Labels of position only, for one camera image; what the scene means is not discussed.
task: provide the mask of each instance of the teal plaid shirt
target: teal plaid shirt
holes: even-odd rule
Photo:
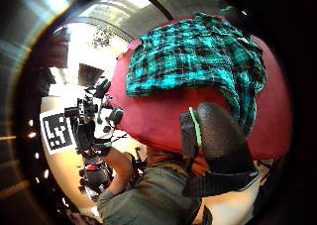
[[[131,57],[127,95],[148,96],[180,87],[220,89],[246,135],[256,118],[256,93],[266,74],[251,36],[202,13],[140,36]]]

